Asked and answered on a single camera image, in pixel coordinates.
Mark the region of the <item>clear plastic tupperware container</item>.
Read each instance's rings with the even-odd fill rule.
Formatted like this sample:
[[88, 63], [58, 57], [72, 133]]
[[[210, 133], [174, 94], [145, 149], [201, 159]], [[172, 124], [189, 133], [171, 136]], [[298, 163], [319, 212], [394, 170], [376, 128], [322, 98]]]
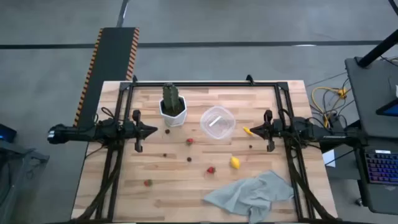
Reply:
[[230, 137], [236, 125], [234, 115], [222, 106], [213, 106], [205, 111], [200, 120], [201, 129], [213, 139]]

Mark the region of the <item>dark grey metal stand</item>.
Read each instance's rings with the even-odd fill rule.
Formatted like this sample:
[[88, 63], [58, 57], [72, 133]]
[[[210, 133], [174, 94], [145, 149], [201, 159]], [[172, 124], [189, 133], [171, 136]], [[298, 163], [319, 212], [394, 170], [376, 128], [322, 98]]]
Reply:
[[35, 167], [34, 160], [45, 164], [49, 156], [0, 140], [0, 224], [9, 223], [19, 190], [29, 169]]

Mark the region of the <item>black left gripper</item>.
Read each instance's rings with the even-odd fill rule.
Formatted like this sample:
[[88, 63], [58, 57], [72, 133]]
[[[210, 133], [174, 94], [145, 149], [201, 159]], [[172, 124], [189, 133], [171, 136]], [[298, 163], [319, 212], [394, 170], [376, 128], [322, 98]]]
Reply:
[[141, 141], [147, 138], [151, 134], [155, 133], [158, 128], [154, 126], [148, 126], [141, 121], [141, 112], [134, 110], [132, 113], [132, 121], [126, 121], [124, 123], [124, 138], [136, 140], [134, 147], [136, 152], [142, 152], [143, 147]]

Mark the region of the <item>black metal table frame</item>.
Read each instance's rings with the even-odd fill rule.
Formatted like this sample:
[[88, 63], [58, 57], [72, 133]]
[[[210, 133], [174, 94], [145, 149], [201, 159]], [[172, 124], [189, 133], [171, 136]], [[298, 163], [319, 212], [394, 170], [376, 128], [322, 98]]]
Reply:
[[[267, 152], [266, 141], [243, 131], [244, 126], [262, 124], [267, 109], [278, 118], [274, 88], [259, 86], [265, 82], [270, 81], [256, 81], [253, 86], [247, 81], [233, 82], [245, 86], [182, 82], [196, 86], [178, 86], [187, 102], [187, 117], [182, 126], [170, 128], [169, 134], [165, 133], [168, 127], [159, 112], [162, 85], [136, 86], [131, 111], [140, 110], [143, 123], [158, 127], [158, 131], [142, 141], [142, 153], [134, 150], [134, 139], [126, 143], [111, 221], [246, 222], [246, 217], [206, 203], [204, 196], [235, 180], [255, 177], [267, 170], [273, 170], [290, 183], [283, 140], [274, 138], [275, 150]], [[234, 114], [236, 125], [229, 138], [212, 139], [201, 130], [200, 118], [212, 106], [223, 106]], [[186, 143], [188, 138], [194, 140], [190, 146]], [[328, 213], [337, 217], [321, 151], [308, 147], [302, 154], [311, 191]], [[229, 165], [232, 156], [240, 160], [240, 169]], [[105, 160], [106, 149], [102, 149], [84, 161], [71, 218], [82, 215], [98, 193]], [[209, 167], [216, 169], [214, 174], [207, 173]], [[147, 179], [152, 180], [152, 186], [144, 185]]]

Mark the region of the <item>rainbow backlit keyboard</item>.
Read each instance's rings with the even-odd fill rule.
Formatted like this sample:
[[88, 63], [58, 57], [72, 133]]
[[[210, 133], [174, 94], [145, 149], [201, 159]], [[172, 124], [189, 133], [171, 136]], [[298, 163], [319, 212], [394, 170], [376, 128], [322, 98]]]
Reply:
[[398, 151], [373, 150], [365, 152], [364, 163], [370, 183], [398, 185]]

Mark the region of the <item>blue-screen tablet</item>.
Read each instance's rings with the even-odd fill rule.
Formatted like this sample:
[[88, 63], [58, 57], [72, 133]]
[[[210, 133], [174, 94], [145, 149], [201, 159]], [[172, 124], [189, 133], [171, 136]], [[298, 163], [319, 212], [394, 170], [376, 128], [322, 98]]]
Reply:
[[377, 115], [398, 117], [398, 98], [376, 110]]

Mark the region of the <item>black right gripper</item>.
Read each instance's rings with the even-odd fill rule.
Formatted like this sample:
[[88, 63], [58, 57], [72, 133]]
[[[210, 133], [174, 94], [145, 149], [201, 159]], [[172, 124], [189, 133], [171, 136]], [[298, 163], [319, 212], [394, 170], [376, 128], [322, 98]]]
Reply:
[[250, 129], [253, 135], [259, 136], [268, 141], [267, 152], [272, 152], [275, 149], [274, 136], [280, 137], [280, 132], [284, 129], [283, 119], [273, 119], [271, 110], [266, 110], [264, 113], [264, 124]]

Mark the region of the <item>black hazard-striped floor ramp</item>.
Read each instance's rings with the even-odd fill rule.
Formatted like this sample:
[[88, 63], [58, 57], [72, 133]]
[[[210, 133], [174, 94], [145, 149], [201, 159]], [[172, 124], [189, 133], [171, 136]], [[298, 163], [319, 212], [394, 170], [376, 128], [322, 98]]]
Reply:
[[107, 27], [98, 38], [73, 122], [74, 127], [93, 123], [103, 83], [132, 81], [139, 41], [137, 27]]

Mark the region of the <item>grey cart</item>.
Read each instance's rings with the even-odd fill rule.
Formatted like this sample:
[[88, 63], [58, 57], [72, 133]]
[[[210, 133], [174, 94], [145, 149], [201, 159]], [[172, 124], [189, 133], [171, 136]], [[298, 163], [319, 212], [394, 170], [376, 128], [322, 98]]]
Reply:
[[353, 58], [346, 59], [345, 65], [360, 129], [368, 140], [367, 146], [355, 152], [363, 204], [374, 213], [398, 215], [398, 185], [370, 183], [364, 163], [365, 152], [398, 151], [398, 117], [376, 114], [377, 109], [398, 98], [398, 67], [377, 60], [368, 68], [361, 68]]

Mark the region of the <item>black pole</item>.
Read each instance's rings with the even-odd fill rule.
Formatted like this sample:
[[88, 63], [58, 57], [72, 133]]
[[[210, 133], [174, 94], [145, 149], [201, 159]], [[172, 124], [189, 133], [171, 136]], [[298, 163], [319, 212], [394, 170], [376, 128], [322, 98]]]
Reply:
[[359, 67], [366, 68], [370, 64], [372, 64], [373, 61], [375, 61], [377, 58], [379, 58], [382, 54], [387, 52], [390, 48], [392, 48], [397, 43], [398, 43], [398, 29], [395, 30], [386, 39], [384, 39], [375, 48], [373, 48], [364, 57], [362, 57], [362, 58], [356, 57], [355, 61]]

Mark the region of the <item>white paper sheet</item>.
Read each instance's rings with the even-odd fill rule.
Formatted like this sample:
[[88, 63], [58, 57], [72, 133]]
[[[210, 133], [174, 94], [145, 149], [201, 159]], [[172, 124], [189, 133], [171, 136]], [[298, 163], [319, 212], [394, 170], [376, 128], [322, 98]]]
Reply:
[[330, 151], [324, 152], [322, 154], [324, 165], [328, 167], [336, 167], [335, 164], [335, 151], [332, 149]]

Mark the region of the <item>black box with blue light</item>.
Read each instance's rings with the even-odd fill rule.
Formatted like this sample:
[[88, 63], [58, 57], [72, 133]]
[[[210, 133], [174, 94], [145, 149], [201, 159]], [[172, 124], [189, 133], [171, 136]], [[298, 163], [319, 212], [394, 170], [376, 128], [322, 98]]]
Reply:
[[17, 135], [17, 131], [7, 127], [3, 124], [0, 124], [0, 140], [7, 141], [9, 143], [13, 143]]

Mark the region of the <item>grey waffle cloth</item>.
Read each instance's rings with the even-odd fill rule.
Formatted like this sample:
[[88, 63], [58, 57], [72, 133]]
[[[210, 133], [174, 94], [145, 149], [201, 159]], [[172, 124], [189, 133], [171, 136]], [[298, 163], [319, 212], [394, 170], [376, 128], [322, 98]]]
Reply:
[[250, 224], [262, 222], [274, 202], [290, 200], [293, 188], [274, 171], [239, 179], [204, 196], [204, 201], [236, 215], [247, 216]]

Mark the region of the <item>white hexagonal plant pot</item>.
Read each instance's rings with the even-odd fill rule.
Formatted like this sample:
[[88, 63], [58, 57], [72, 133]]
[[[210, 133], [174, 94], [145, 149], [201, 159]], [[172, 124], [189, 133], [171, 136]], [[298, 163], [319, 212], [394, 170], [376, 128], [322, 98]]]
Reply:
[[187, 106], [186, 106], [185, 98], [183, 96], [179, 95], [179, 100], [182, 102], [183, 110], [176, 116], [169, 116], [169, 115], [165, 114], [163, 111], [164, 101], [163, 100], [159, 101], [160, 115], [163, 117], [166, 125], [169, 127], [176, 127], [176, 126], [183, 125], [185, 122], [185, 119], [187, 117]]

